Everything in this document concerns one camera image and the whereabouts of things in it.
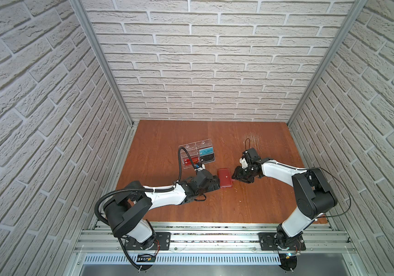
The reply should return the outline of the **red leather card holder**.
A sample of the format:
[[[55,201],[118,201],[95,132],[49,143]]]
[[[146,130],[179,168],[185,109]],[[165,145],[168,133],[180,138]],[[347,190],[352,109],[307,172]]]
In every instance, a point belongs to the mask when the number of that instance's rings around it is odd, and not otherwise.
[[[233,181],[229,168],[218,169],[217,174],[220,180],[220,188],[224,189],[233,186]]]

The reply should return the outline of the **clear acrylic card organizer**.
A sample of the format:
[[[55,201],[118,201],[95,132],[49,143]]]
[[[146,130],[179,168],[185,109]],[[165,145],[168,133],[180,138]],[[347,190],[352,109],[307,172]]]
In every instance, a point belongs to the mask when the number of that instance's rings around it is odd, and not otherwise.
[[[183,144],[179,146],[179,160],[180,160],[180,167],[182,169],[185,169],[182,165],[182,160],[185,158],[192,158],[197,156],[199,158],[199,163],[204,164],[200,161],[200,156],[199,156],[199,149],[201,148],[206,148],[206,147],[213,147],[213,142],[211,139],[206,139],[206,140],[200,140],[200,141],[196,141],[193,143],[188,143],[188,144]]]

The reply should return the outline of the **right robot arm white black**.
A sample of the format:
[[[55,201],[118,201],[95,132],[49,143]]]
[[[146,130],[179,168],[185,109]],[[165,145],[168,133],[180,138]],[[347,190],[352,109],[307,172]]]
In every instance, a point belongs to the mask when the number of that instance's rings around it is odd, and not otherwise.
[[[315,219],[338,203],[321,169],[299,168],[274,159],[262,159],[254,148],[244,151],[232,178],[251,184],[255,178],[262,177],[277,179],[294,189],[297,207],[279,224],[275,234],[276,244],[282,249],[287,248]]]

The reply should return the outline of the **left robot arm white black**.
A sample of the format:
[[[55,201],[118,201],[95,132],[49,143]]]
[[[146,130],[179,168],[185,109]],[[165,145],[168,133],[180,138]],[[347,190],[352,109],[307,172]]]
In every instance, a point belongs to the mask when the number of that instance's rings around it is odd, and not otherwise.
[[[102,196],[94,212],[98,220],[111,228],[115,238],[130,237],[146,250],[157,239],[151,223],[144,219],[148,211],[199,201],[200,196],[218,189],[220,179],[205,169],[198,169],[194,177],[171,186],[150,187],[133,181]]]

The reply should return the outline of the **red card in organizer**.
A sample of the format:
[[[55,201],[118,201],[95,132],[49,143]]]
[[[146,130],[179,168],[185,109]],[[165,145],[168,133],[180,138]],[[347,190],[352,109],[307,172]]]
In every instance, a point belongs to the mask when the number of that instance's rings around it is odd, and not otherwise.
[[[182,165],[185,169],[192,167],[192,165],[197,165],[199,158],[197,156],[190,158],[185,158],[182,160]]]

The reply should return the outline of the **black VIP card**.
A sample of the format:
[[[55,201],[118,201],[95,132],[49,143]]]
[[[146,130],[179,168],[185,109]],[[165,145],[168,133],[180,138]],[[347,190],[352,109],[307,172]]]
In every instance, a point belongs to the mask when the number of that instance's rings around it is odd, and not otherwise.
[[[200,161],[204,164],[206,163],[211,163],[215,161],[215,155],[214,154],[208,154],[204,156],[200,156]]]

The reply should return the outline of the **teal VIP card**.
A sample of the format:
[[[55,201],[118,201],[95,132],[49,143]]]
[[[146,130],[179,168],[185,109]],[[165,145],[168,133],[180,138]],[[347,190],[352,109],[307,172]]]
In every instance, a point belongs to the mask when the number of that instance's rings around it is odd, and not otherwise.
[[[214,155],[213,147],[206,147],[199,149],[199,156]]]

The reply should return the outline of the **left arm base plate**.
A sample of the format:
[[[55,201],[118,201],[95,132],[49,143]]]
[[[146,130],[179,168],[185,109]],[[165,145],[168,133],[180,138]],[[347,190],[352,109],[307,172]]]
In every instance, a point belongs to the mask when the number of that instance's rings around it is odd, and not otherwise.
[[[139,243],[135,238],[130,236],[125,238],[125,247],[127,250],[151,250],[154,251],[160,247],[160,251],[168,251],[171,242],[170,232],[155,232],[153,236],[143,243]]]

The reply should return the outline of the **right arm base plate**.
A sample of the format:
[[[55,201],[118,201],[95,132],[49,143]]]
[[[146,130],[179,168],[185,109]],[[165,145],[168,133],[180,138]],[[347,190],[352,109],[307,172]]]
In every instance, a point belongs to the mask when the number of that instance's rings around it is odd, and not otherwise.
[[[286,237],[284,232],[260,232],[259,243],[262,251],[305,251],[302,232],[294,237]]]

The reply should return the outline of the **aluminium rail frame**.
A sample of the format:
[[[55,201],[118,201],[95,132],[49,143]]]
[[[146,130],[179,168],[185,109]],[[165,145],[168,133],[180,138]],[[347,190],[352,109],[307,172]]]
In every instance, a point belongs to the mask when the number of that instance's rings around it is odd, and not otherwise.
[[[366,270],[357,249],[345,231],[328,224],[313,224],[285,247],[275,240],[276,224],[153,222],[160,251],[148,264],[154,273],[179,266],[268,266],[278,271],[303,275],[310,270],[326,271],[337,261],[349,276],[364,276]],[[79,276],[89,265],[130,265],[144,251],[128,244],[126,258],[111,229],[97,222],[81,232],[65,270],[67,276]]]

